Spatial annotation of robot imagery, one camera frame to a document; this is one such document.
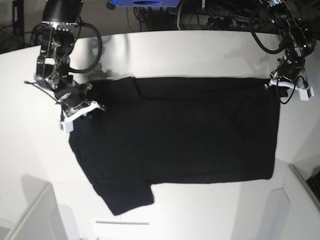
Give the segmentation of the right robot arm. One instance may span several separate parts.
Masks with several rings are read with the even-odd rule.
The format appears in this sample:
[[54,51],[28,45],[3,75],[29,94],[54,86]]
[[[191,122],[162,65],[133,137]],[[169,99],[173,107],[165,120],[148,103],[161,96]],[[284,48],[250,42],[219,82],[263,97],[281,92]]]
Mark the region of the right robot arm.
[[[48,0],[42,14],[46,26],[42,34],[39,56],[33,81],[26,81],[51,97],[60,105],[66,118],[85,116],[95,109],[105,110],[105,106],[92,100],[87,93],[92,89],[90,83],[79,84],[74,74],[86,74],[99,63],[103,42],[98,29],[81,19],[82,0]],[[97,38],[97,54],[93,63],[85,69],[70,67],[70,55],[78,40],[74,29],[88,28]]]

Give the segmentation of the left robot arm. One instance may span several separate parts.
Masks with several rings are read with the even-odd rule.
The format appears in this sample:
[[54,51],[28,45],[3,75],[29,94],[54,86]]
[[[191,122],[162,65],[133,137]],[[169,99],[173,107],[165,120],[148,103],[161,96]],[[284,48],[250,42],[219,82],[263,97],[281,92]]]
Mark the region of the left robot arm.
[[[254,28],[254,18],[261,10],[265,10],[271,23],[279,30],[282,37],[278,49],[266,48],[258,38]],[[270,55],[284,52],[277,64],[277,69],[270,74],[276,82],[297,84],[305,68],[306,57],[312,54],[316,47],[316,39],[308,33],[307,27],[298,17],[294,17],[284,0],[268,0],[252,11],[248,27],[258,46]]]

